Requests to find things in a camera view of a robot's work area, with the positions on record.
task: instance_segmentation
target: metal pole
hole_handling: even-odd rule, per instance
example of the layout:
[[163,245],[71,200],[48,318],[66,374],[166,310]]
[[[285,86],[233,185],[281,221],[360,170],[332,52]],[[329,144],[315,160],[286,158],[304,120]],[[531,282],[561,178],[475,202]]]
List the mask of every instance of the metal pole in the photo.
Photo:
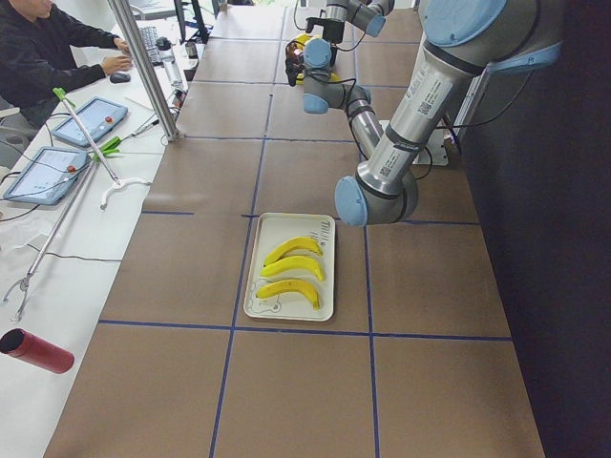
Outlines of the metal pole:
[[179,135],[179,130],[176,127],[174,117],[170,113],[163,91],[155,75],[153,64],[149,60],[149,56],[142,43],[140,32],[138,30],[136,19],[132,14],[132,8],[127,0],[108,0],[113,13],[115,14],[116,22],[125,34],[125,38],[130,45],[132,57],[136,62],[138,72],[144,83],[144,89],[149,94],[151,103],[159,123],[163,128],[163,132],[168,138],[168,141],[174,141]]

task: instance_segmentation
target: white surface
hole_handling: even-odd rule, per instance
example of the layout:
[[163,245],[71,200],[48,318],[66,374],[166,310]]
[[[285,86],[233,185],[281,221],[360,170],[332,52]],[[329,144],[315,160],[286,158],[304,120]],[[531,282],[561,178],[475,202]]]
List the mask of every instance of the white surface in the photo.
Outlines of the white surface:
[[[131,73],[129,83],[115,85],[106,79],[68,94],[77,106],[100,95],[129,108],[125,121],[101,142],[114,135],[123,138],[145,121],[150,122],[153,112],[126,98],[133,91],[144,91],[137,71]],[[58,106],[57,111],[63,112],[63,106]],[[61,119],[50,120],[50,126]],[[64,146],[58,140],[54,144]],[[125,140],[119,146],[120,153],[111,156],[110,164],[119,177],[152,180],[164,144],[163,132],[157,125],[137,138]],[[28,149],[28,155],[45,145],[50,145],[50,140],[43,128]],[[26,163],[26,159],[21,158],[13,170],[23,169]],[[122,259],[149,188],[132,185],[112,194],[108,207],[102,211],[100,199],[111,183],[105,169],[98,165],[51,244],[51,252],[64,256]],[[8,178],[0,187],[0,195],[10,184]],[[0,296],[26,275],[37,254],[27,243],[36,247],[44,243],[65,200],[54,207],[41,206],[21,219],[0,222]],[[31,208],[27,203],[0,201],[4,219],[21,215]],[[0,304],[0,335],[22,327],[66,348],[75,356],[74,367],[58,375],[0,354],[0,457],[40,458],[44,454],[118,267],[117,261],[59,259],[48,255],[32,277],[22,321],[11,322],[23,297],[18,287],[12,291],[8,303]]]
[[[294,237],[312,237],[317,240],[323,251],[319,259],[311,253],[304,254],[316,258],[323,266],[325,279],[319,281],[311,273],[303,270],[290,270],[273,278],[260,275],[265,257],[278,245]],[[274,318],[281,320],[306,320],[323,322],[333,315],[333,281],[335,267],[335,221],[326,215],[299,215],[288,213],[265,213],[259,218],[257,235],[250,261],[244,312],[255,318]],[[318,291],[320,309],[301,293],[284,293],[269,299],[257,298],[262,286],[284,279],[301,279],[310,282]]]

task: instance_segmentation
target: black wall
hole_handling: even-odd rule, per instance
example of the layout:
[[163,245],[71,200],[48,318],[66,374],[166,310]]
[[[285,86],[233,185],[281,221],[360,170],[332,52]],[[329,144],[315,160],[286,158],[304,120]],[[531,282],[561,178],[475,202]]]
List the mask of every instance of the black wall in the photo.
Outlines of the black wall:
[[[560,61],[463,139],[547,458],[611,457],[610,10],[569,2]],[[474,121],[523,78],[495,77]]]

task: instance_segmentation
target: black shirt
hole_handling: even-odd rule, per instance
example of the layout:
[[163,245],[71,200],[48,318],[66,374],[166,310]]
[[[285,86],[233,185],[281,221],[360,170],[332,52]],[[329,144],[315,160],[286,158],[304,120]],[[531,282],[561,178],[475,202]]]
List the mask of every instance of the black shirt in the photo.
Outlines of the black shirt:
[[56,5],[48,18],[32,23],[8,0],[0,0],[0,37],[0,94],[21,108],[54,98],[53,88],[69,92],[105,77],[100,65],[77,68],[70,45],[116,48],[115,35],[82,24]]

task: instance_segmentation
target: person's hand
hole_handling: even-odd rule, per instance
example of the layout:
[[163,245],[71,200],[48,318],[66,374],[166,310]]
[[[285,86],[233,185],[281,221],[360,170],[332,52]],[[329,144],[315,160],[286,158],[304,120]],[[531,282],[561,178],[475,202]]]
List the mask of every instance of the person's hand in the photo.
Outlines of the person's hand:
[[102,60],[102,63],[99,65],[107,75],[113,74],[114,72],[127,72],[132,68],[132,59],[126,55],[104,57],[104,60]]
[[130,51],[130,45],[128,45],[127,41],[123,40],[122,38],[119,38],[119,37],[115,38],[115,46],[121,52]]

